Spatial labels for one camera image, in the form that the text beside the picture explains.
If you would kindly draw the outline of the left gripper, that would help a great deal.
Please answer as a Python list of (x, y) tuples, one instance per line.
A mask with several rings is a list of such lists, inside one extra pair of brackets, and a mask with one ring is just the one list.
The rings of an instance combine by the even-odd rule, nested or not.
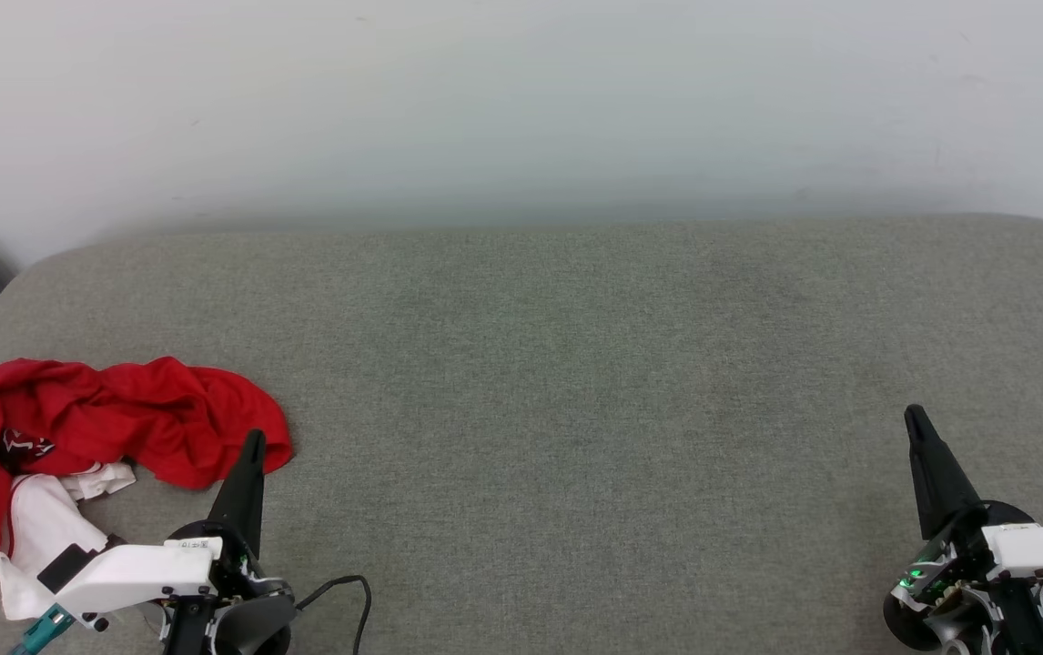
[(291, 585), (262, 571), (265, 434), (253, 428), (223, 480), (208, 519), (169, 535), (221, 539), (209, 582), (161, 602), (161, 655), (286, 655), (297, 617)]

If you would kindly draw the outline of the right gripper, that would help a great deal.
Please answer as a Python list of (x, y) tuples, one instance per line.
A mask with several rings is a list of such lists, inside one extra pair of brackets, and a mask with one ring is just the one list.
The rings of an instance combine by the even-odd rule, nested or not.
[(927, 543), (886, 596), (889, 633), (940, 655), (1043, 655), (1043, 569), (995, 572), (990, 539), (1040, 523), (979, 498), (925, 408), (904, 413), (918, 529)]

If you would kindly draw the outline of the red and white basketball jersey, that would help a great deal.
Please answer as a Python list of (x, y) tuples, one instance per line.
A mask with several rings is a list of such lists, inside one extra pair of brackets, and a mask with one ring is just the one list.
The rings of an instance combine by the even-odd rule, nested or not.
[(90, 368), (0, 364), (0, 593), (9, 620), (34, 618), (52, 595), (37, 580), (65, 549), (101, 550), (106, 534), (79, 503), (135, 484), (135, 467), (183, 489), (225, 480), (254, 428), (265, 472), (292, 460), (278, 402), (247, 378), (170, 357)]

